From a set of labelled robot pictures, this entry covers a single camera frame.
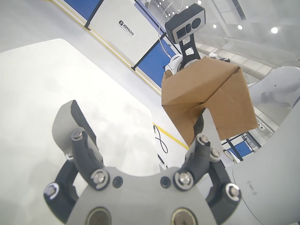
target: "white tabletop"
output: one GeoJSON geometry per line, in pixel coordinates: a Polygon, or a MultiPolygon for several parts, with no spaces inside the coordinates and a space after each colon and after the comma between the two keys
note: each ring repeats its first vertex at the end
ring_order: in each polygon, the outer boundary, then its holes
{"type": "MultiPolygon", "coordinates": [[[[60,224],[43,190],[65,162],[51,130],[59,108],[73,99],[106,166],[136,176],[159,172],[150,111],[68,42],[0,53],[0,83],[0,224],[60,224]]],[[[79,194],[85,186],[77,178],[79,194]]]]}

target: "camera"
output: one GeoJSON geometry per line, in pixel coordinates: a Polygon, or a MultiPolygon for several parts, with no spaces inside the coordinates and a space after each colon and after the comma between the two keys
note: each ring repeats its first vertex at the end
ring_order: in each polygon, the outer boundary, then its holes
{"type": "Polygon", "coordinates": [[[165,28],[170,40],[177,44],[204,27],[205,23],[205,9],[194,3],[181,13],[174,15],[166,22],[165,28]]]}

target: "camera lens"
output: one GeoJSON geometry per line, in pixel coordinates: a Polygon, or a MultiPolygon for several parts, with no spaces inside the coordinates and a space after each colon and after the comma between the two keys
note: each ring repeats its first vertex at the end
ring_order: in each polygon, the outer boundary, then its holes
{"type": "Polygon", "coordinates": [[[192,22],[192,28],[196,29],[197,27],[199,27],[200,23],[201,23],[201,19],[200,18],[194,19],[194,21],[192,22]]]}
{"type": "Polygon", "coordinates": [[[192,31],[192,29],[191,29],[191,24],[187,24],[187,25],[185,26],[185,31],[186,31],[187,33],[189,33],[190,31],[192,31]]]}
{"type": "Polygon", "coordinates": [[[177,38],[180,39],[180,38],[182,38],[184,35],[186,35],[185,27],[184,27],[184,28],[181,28],[179,31],[177,31],[177,38]]]}

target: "gray floor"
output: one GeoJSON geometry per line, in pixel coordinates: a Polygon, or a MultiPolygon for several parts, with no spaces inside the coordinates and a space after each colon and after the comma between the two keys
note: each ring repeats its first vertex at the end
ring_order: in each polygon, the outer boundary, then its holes
{"type": "Polygon", "coordinates": [[[44,0],[0,1],[0,52],[62,38],[144,104],[155,123],[181,139],[161,107],[160,96],[54,4],[44,0]]]}

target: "cardboard box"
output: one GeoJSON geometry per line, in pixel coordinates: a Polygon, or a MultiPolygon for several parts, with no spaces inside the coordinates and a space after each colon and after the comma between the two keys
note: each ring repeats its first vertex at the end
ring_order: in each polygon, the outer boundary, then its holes
{"type": "Polygon", "coordinates": [[[204,107],[211,112],[220,139],[258,127],[242,69],[204,57],[175,75],[164,73],[162,106],[188,146],[204,107]]]}

